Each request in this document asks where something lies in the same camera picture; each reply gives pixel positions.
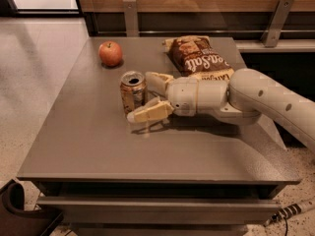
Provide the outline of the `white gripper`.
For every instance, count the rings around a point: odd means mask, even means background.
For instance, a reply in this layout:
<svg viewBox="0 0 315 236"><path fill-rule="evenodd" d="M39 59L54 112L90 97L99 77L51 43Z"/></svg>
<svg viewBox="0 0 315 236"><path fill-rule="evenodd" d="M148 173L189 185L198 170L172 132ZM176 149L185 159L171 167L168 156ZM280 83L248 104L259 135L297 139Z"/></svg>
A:
<svg viewBox="0 0 315 236"><path fill-rule="evenodd" d="M159 97L149 100L127 114L129 123L163 120L173 111L178 116L217 116L227 104L227 81L198 80L193 77L174 80L171 75L157 72L147 72L145 77L148 90L162 96L166 94L167 100Z"/></svg>

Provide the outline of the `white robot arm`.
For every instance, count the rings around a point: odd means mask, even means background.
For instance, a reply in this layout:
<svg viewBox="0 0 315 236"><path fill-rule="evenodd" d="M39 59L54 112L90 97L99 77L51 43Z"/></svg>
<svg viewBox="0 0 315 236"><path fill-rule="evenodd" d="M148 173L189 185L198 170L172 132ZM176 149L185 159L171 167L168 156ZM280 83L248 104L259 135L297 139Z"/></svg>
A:
<svg viewBox="0 0 315 236"><path fill-rule="evenodd" d="M252 69L238 69L230 79L175 79L148 72L157 97L127 115L131 123L177 116L210 115L228 124L250 125L265 115L307 148L315 149L315 102Z"/></svg>

